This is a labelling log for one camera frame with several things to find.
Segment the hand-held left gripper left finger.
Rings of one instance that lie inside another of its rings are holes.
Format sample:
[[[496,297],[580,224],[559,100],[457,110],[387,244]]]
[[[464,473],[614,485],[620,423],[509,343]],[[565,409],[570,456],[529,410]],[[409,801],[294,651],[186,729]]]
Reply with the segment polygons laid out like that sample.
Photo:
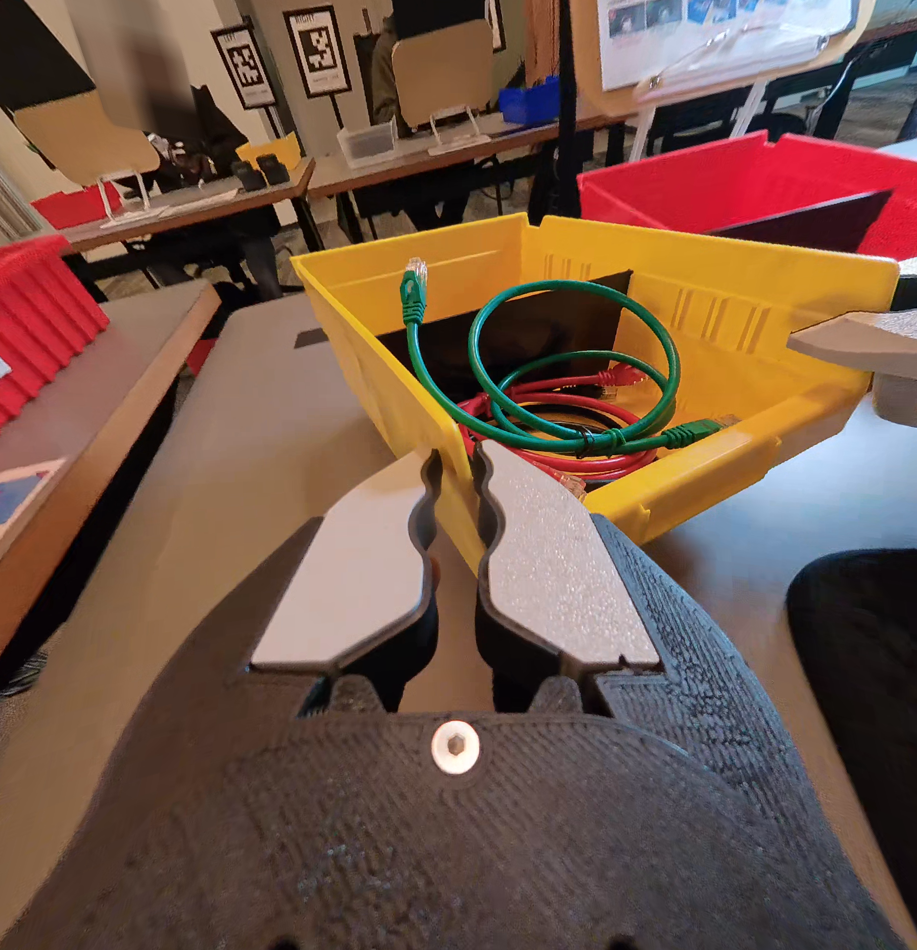
[[[319,519],[250,658],[252,670],[367,678],[386,709],[430,663],[439,618],[429,549],[441,457],[419,448]]]

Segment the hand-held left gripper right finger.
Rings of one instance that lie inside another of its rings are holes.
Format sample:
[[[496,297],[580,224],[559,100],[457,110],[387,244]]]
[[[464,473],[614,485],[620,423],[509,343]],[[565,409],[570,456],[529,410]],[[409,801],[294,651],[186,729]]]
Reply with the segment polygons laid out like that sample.
[[[504,445],[476,446],[476,644],[497,675],[581,681],[662,660],[590,512]]]

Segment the yellow plastic bin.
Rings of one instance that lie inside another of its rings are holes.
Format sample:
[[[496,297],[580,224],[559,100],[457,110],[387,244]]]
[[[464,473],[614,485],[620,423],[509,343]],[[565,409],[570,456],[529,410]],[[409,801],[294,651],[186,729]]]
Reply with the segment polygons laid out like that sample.
[[[638,544],[761,481],[839,433],[868,374],[786,347],[791,333],[849,312],[887,312],[895,261],[619,224],[526,215],[465,223],[292,258],[344,378],[394,456],[436,448],[441,527],[475,568],[484,548],[459,430],[380,337],[403,329],[399,287],[413,257],[429,268],[426,330],[541,279],[630,270],[628,294],[666,327],[680,355],[672,425],[737,423],[590,493],[585,505]]]

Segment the red plastic bin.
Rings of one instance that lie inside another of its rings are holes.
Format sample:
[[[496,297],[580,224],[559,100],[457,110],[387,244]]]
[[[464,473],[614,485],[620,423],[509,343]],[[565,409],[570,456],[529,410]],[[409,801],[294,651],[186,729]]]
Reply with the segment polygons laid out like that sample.
[[[917,160],[866,147],[759,132],[585,172],[578,187],[584,220],[690,234],[890,192],[858,250],[917,257]]]

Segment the black bin divider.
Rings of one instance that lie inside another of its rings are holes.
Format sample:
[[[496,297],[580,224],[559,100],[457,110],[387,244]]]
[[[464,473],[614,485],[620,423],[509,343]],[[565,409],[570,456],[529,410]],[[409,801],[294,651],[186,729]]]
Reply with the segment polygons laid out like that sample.
[[[634,272],[615,272],[594,283],[628,293]],[[481,360],[494,383],[521,366],[550,354],[577,350],[614,350],[622,308],[591,294],[545,291],[503,303],[488,318],[479,341]],[[425,322],[419,342],[425,365],[436,384],[456,404],[473,400],[483,391],[468,359],[468,335],[476,311]],[[378,336],[381,343],[415,375],[408,353],[406,331]],[[523,385],[555,378],[585,377],[607,370],[611,360],[587,358],[548,365],[520,377]],[[565,394],[602,399],[602,386],[555,386]]]
[[[706,236],[836,253],[856,253],[894,189],[846,196],[720,229]]]

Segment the grey side table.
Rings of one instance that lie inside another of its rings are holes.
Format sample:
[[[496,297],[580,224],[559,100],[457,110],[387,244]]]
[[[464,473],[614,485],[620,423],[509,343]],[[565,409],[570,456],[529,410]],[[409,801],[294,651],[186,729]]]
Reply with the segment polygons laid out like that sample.
[[[0,434],[0,656],[220,306],[205,280],[102,305],[108,327]]]

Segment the printed paper sheet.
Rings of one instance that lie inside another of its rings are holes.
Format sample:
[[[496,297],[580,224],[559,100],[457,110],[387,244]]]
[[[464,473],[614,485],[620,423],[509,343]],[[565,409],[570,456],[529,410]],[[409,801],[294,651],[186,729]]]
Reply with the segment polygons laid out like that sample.
[[[0,555],[23,514],[67,462],[65,458],[0,471]]]

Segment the black stand pole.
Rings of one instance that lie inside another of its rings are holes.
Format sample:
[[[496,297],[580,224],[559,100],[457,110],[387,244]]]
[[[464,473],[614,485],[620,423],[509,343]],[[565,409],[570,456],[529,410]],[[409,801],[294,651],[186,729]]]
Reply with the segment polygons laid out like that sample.
[[[580,196],[576,181],[578,148],[576,112],[578,90],[575,79],[571,3],[558,3],[559,27],[559,122],[557,148],[558,215],[564,218],[580,217]]]

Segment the long red ribbed bin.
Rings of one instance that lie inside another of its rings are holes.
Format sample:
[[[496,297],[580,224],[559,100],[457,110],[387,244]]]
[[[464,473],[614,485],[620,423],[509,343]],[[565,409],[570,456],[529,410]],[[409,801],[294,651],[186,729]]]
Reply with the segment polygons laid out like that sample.
[[[0,247],[0,433],[108,328],[60,234]]]

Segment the wooden desk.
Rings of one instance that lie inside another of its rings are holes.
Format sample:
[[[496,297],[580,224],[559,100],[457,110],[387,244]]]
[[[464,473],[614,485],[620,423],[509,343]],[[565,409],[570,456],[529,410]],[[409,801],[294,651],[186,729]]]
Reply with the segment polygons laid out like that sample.
[[[152,197],[147,209],[135,201],[128,211],[118,212],[112,219],[63,229],[61,236],[67,244],[62,251],[63,260],[83,286],[104,299],[105,295],[96,289],[99,280],[141,271],[163,259],[163,249],[144,249],[96,262],[88,260],[89,252],[115,244],[130,245],[156,234],[224,220],[286,201],[293,206],[300,228],[304,236],[310,238],[313,250],[320,251],[322,240],[306,201],[316,167],[314,158],[303,158],[290,171],[286,183],[256,191],[246,192],[236,178],[227,178],[201,188]]]
[[[501,215],[514,192],[544,179],[529,213],[541,220],[550,204],[550,188],[559,154],[559,124],[513,125],[499,113],[480,117],[481,135],[471,125],[446,129],[438,141],[416,133],[399,142],[390,158],[354,168],[341,153],[315,161],[307,196],[336,201],[338,221],[351,243],[377,238],[375,221],[396,217],[407,206],[441,205],[455,196],[484,192]]]

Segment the blue plastic bin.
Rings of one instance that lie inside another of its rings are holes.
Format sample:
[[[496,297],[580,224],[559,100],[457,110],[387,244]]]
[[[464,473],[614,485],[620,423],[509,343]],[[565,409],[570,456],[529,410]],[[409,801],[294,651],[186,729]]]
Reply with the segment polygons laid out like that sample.
[[[532,87],[501,89],[498,109],[508,125],[532,127],[557,123],[560,115],[559,77],[548,75]]]

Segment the clear plastic box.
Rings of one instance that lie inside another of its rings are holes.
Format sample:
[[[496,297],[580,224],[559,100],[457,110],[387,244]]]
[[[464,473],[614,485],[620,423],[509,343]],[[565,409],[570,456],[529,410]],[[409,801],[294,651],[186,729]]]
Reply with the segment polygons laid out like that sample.
[[[338,131],[337,141],[349,168],[360,170],[391,161],[399,154],[396,119],[361,129],[345,127]]]

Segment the small red tray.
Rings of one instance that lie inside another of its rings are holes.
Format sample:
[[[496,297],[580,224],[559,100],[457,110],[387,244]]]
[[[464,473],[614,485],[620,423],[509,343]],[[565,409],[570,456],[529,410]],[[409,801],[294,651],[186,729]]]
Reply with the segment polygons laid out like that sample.
[[[31,207],[53,228],[63,231],[96,224],[111,226],[128,216],[121,194],[111,182],[98,184],[72,193],[55,192],[36,199]]]

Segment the brown backed sheet stand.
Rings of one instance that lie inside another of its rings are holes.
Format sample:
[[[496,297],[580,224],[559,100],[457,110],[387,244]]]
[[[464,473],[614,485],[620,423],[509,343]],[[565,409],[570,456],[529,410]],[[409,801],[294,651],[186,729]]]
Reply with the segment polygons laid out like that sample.
[[[96,90],[17,110],[13,122],[69,181],[97,189],[109,220],[115,214],[107,184],[128,178],[135,180],[142,200],[142,209],[129,216],[152,215],[143,174],[158,170],[161,156],[141,130],[108,117]]]
[[[478,124],[488,106],[492,34],[486,19],[399,40],[392,53],[399,109],[413,130],[428,125],[432,157],[490,143]]]

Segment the black framed tag sign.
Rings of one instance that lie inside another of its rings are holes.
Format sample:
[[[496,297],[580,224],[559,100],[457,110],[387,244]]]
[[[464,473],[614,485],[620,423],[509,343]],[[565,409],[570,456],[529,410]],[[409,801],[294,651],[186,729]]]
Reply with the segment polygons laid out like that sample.
[[[211,30],[215,47],[244,110],[269,109],[277,97],[251,23]]]
[[[283,12],[288,38],[309,99],[353,89],[334,6],[323,4]]]

